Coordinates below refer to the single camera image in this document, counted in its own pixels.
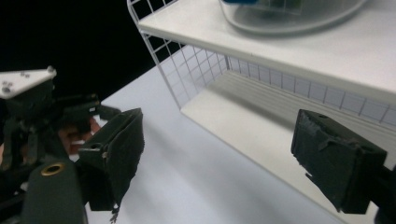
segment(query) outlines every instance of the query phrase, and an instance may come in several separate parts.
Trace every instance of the black background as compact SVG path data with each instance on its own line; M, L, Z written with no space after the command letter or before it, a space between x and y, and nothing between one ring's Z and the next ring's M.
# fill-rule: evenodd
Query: black background
M155 64L126 0L0 0L0 72L49 65L54 97L104 100ZM0 100L0 123L6 113Z

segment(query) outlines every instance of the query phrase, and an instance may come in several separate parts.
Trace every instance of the transparent container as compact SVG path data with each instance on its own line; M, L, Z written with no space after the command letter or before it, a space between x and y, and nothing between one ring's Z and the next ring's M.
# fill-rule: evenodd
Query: transparent container
M368 0L219 0L226 20L256 34L295 34L328 28Z

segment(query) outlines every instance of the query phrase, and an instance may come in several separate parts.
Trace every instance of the lower shelf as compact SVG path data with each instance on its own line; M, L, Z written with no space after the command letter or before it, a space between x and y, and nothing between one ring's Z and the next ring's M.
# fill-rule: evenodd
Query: lower shelf
M396 145L396 136L370 123L325 105L266 86L227 71L188 102L181 112L219 139L291 185L346 223L374 223L377 207L366 215L337 213L290 152L298 110L316 111L337 120L384 149ZM394 164L389 152L387 166Z

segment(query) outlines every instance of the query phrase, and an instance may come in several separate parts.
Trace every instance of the shelf rack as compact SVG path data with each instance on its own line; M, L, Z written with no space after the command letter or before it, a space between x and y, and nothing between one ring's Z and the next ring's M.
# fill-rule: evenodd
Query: shelf rack
M396 2L371 1L330 30L281 37L235 30L223 18L219 0L127 3L184 115L341 220L372 223L374 206L366 217L334 212L307 182L288 144L296 110L310 108L386 149L386 165L396 164ZM272 133L283 136L258 140ZM288 140L280 146L276 141L282 139ZM269 155L279 158L271 163L265 160ZM289 174L275 163L289 164Z

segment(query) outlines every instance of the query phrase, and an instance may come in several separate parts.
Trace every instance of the upper shelf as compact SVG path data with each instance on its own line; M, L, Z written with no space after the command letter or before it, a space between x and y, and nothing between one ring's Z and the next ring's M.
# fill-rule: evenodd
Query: upper shelf
M330 29L276 37L234 29L219 0L178 0L138 28L396 105L395 10L394 0L371 0Z

